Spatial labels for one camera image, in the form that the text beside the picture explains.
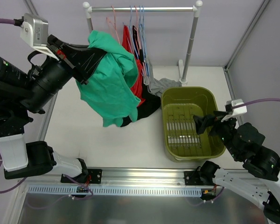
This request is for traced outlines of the red tank top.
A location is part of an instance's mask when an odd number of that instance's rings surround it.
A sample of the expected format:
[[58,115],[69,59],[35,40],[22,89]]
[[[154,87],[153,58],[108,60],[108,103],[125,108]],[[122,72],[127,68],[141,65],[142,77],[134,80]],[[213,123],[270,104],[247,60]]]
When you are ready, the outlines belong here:
[[[128,51],[129,53],[132,53],[132,43],[130,39],[130,34],[127,25],[123,26],[123,39],[122,39],[122,46]],[[136,65],[138,69],[138,77],[135,82],[135,84],[131,87],[132,93],[140,99],[140,103],[138,104],[138,107],[141,106],[144,102],[145,99],[142,97],[142,64],[139,59],[136,58]]]

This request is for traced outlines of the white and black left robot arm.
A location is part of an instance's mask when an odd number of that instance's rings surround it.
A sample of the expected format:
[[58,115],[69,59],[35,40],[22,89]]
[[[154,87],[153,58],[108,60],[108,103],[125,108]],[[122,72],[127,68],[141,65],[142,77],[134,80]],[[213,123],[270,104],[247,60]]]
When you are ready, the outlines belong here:
[[45,141],[27,143],[24,127],[33,121],[28,113],[44,114],[43,107],[72,78],[88,84],[106,51],[73,45],[50,35],[52,52],[41,66],[28,73],[0,57],[0,155],[6,179],[44,174],[61,175],[63,183],[85,183],[89,172],[83,159],[59,155]]

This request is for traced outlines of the green tank top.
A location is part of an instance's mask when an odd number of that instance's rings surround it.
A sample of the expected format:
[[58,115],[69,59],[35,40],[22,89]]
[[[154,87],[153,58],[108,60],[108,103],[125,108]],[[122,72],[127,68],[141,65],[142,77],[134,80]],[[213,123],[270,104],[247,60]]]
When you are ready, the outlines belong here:
[[88,79],[88,84],[77,83],[81,100],[102,117],[103,127],[120,127],[125,117],[135,122],[140,99],[131,91],[138,78],[133,54],[102,31],[93,30],[88,41],[89,48],[104,50],[106,54]]

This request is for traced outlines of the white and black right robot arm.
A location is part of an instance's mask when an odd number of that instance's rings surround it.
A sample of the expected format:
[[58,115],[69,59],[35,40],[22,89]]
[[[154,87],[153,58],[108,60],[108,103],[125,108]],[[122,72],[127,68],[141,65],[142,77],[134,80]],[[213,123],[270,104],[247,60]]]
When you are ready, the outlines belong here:
[[267,187],[260,189],[233,176],[219,165],[206,161],[199,170],[204,185],[216,184],[247,199],[261,209],[267,219],[280,224],[280,157],[263,146],[265,136],[250,123],[236,127],[236,119],[224,120],[226,112],[215,111],[204,117],[194,116],[196,133],[203,134],[208,127],[210,136],[217,136],[236,162],[241,162],[249,174]]

